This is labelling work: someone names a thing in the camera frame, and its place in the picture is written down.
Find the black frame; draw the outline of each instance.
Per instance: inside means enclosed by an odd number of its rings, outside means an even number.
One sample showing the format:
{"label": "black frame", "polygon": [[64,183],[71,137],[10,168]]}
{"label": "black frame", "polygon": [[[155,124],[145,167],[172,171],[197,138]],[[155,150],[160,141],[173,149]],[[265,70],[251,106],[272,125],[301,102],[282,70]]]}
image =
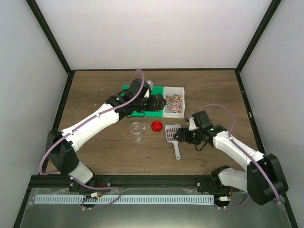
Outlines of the black frame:
{"label": "black frame", "polygon": [[[58,128],[60,124],[60,120],[64,111],[64,107],[67,101],[68,93],[70,90],[70,87],[72,85],[73,77],[75,72],[81,71],[82,69],[72,70],[70,66],[68,65],[67,60],[65,59],[52,31],[50,30],[46,20],[44,19],[44,16],[42,12],[40,11],[38,4],[35,0],[26,0],[29,7],[31,8],[34,16],[36,17],[38,23],[40,24],[43,32],[45,33],[46,37],[48,38],[53,50],[55,51],[59,61],[61,62],[63,68],[65,69],[67,73],[67,80],[66,85],[59,103],[59,107],[56,113],[55,121],[53,124],[53,128]],[[276,9],[278,8],[281,0],[272,0],[270,3],[262,21],[260,22],[255,34],[253,35],[245,53],[243,54],[237,68],[195,68],[195,69],[143,69],[143,70],[234,70],[236,73],[237,81],[240,87],[240,91],[243,96],[244,104],[246,107],[246,111],[250,120],[250,124],[253,130],[254,138],[257,143],[258,150],[262,153],[265,153],[265,149],[262,144],[262,140],[260,137],[260,134],[257,129],[257,125],[249,104],[249,100],[247,98],[245,88],[240,76],[240,72],[242,71],[244,65],[248,61],[251,53],[253,52],[256,44],[258,43],[259,39],[261,38],[264,30],[266,29],[268,23],[270,22],[272,16],[274,15]],[[134,70],[134,69],[112,69],[114,71],[118,70]],[[43,170],[45,171],[47,166],[48,160],[44,163]],[[97,175],[98,178],[101,179],[108,179],[111,180],[112,186],[123,186],[123,187],[189,187],[189,188],[196,188],[197,182],[201,183],[207,183],[206,180],[210,178],[210,176],[186,176],[186,175],[180,175],[180,176],[142,176],[142,175],[131,175],[131,176],[125,176],[125,175]],[[21,225],[21,221],[23,218],[24,210],[26,208],[30,191],[32,188],[70,188],[70,177],[65,175],[48,175],[48,176],[40,176],[40,175],[34,175],[31,177],[29,181],[29,185],[27,188],[27,191],[25,193],[23,202],[21,204],[19,213],[17,215],[14,228],[18,228]],[[293,228],[297,228],[297,222],[295,220],[294,214],[292,212],[291,206],[289,204],[289,200],[287,198],[286,194],[282,195],[285,199],[284,207],[286,209],[287,215],[289,217],[289,221],[291,223],[291,226]]]}

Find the colorful candy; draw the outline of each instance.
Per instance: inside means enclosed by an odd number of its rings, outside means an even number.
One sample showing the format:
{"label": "colorful candy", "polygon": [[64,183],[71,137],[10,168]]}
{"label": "colorful candy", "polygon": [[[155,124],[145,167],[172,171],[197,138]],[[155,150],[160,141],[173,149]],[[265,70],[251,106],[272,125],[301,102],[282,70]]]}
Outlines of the colorful candy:
{"label": "colorful candy", "polygon": [[166,106],[169,113],[182,113],[182,98],[175,94],[173,96],[166,96]]}

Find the black bracket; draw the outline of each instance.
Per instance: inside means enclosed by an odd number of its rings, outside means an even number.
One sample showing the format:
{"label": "black bracket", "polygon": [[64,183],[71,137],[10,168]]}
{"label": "black bracket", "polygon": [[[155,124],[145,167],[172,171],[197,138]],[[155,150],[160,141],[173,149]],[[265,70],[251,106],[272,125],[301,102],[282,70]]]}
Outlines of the black bracket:
{"label": "black bracket", "polygon": [[[257,163],[265,171],[279,195],[288,191],[286,178],[276,156],[266,155]],[[266,179],[252,162],[247,166],[247,191],[253,201],[259,205],[264,205],[275,198]]]}

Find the white wall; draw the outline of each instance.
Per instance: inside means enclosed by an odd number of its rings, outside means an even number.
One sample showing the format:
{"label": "white wall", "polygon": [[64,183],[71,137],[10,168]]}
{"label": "white wall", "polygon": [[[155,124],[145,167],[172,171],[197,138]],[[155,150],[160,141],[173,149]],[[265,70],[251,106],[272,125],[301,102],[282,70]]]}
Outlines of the white wall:
{"label": "white wall", "polygon": [[0,227],[12,227],[67,78],[26,1],[0,0]]}
{"label": "white wall", "polygon": [[304,1],[282,1],[241,72],[267,153],[282,164],[304,227]]}
{"label": "white wall", "polygon": [[72,69],[236,67],[271,0],[37,0]]}

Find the slotted scoop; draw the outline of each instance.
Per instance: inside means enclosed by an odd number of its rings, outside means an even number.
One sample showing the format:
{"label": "slotted scoop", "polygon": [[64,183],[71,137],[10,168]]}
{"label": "slotted scoop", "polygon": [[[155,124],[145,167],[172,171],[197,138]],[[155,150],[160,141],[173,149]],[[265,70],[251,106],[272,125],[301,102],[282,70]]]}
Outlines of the slotted scoop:
{"label": "slotted scoop", "polygon": [[180,150],[179,150],[179,142],[177,140],[175,140],[173,137],[179,128],[181,128],[180,124],[165,126],[166,139],[168,142],[173,143],[174,151],[175,151],[175,158],[177,160],[181,159]]}

